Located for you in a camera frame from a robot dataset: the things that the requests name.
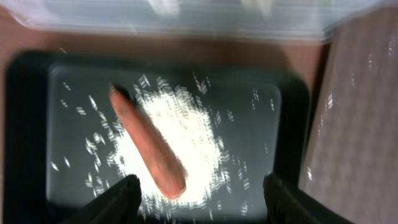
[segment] textured cloth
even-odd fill
[[[301,188],[355,223],[398,220],[398,8],[341,26]]]

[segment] peeled carrot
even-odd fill
[[[185,191],[185,178],[180,161],[115,86],[111,85],[109,99],[156,186],[167,198],[179,197]]]

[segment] clear plastic lid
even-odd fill
[[[102,34],[256,40],[328,37],[381,0],[0,0],[24,26]]]

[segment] black tray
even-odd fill
[[[199,80],[209,78],[211,87],[206,95],[198,91],[193,72]],[[84,138],[101,130],[101,125],[97,117],[80,116],[75,108],[82,106],[86,113],[92,113],[88,99],[91,95],[107,118],[115,121],[107,97],[109,83],[131,90],[143,73],[151,83],[162,76],[171,87],[185,86],[205,104],[211,105],[213,111],[220,111],[222,123],[215,127],[215,134],[223,137],[230,154],[246,161],[248,172],[245,175],[250,178],[251,188],[243,189],[242,180],[236,178],[239,167],[231,162],[228,169],[234,193],[220,189],[214,194],[214,201],[208,203],[209,209],[214,207],[212,219],[219,222],[264,221],[267,212],[262,181],[270,172],[297,185],[305,146],[309,95],[303,82],[293,75],[26,52],[7,70],[4,223],[55,223],[94,198],[92,190],[84,183],[87,173],[94,172]],[[253,96],[253,89],[257,90],[259,101]],[[69,112],[65,112],[60,100],[69,104]],[[233,122],[228,120],[226,110],[233,112]],[[107,150],[103,149],[103,156],[109,152]],[[73,165],[70,169],[59,167],[65,171],[54,172],[50,162],[61,161],[64,156]],[[102,170],[101,175],[110,185],[120,180],[112,168]],[[215,202],[221,198],[223,209],[218,211]],[[246,216],[240,214],[243,202],[248,205]],[[184,221],[192,220],[190,217],[195,217],[196,221],[210,220],[209,211],[200,209],[179,210],[173,216]]]

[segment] orange carrot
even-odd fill
[[[185,178],[180,161],[134,109],[131,102],[114,86],[111,86],[109,91],[109,99],[156,186],[167,198],[179,197],[185,190]]]

